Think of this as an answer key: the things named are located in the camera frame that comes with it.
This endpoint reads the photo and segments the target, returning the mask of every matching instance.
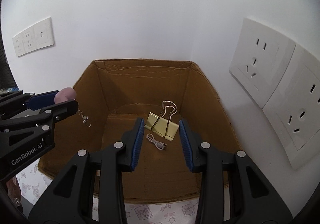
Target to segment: yellow binder clip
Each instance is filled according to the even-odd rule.
[[[167,109],[173,109],[169,113],[169,118],[164,119],[163,117],[167,113]],[[159,136],[164,137],[165,139],[172,141],[179,125],[171,122],[171,117],[177,112],[177,106],[172,101],[166,100],[162,102],[162,112],[159,116],[155,115],[154,113],[150,113],[148,116],[147,123],[144,125],[145,129],[153,131],[154,133],[158,134]]]

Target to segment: white usb cable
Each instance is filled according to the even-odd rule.
[[[153,134],[147,134],[146,138],[150,141],[153,142],[155,147],[158,148],[159,150],[165,150],[167,145],[163,142],[156,141],[155,138],[153,137]]]

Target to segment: outlet cover plate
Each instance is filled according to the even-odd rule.
[[[25,29],[23,32],[14,36],[12,41],[17,57],[39,48],[53,45],[54,39],[51,18],[47,18]]]
[[[320,61],[300,45],[263,112],[292,168],[301,167],[320,151]]]
[[[296,43],[280,32],[245,18],[230,72],[263,108],[279,84]]]

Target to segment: wall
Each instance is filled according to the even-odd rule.
[[[242,146],[296,215],[320,181],[320,155],[292,170],[268,120],[228,67],[244,17],[281,31],[320,59],[319,7],[319,0],[2,0],[1,28],[24,91],[72,86],[93,59],[195,61]],[[12,37],[47,17],[55,45],[17,58]]]

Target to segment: patterned tablecloth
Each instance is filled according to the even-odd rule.
[[[52,182],[38,171],[38,162],[17,174],[22,196],[33,205]],[[93,198],[92,216],[98,220],[98,199]],[[169,204],[125,204],[128,224],[193,224],[198,209],[198,198]],[[229,192],[225,189],[225,220],[228,219]]]

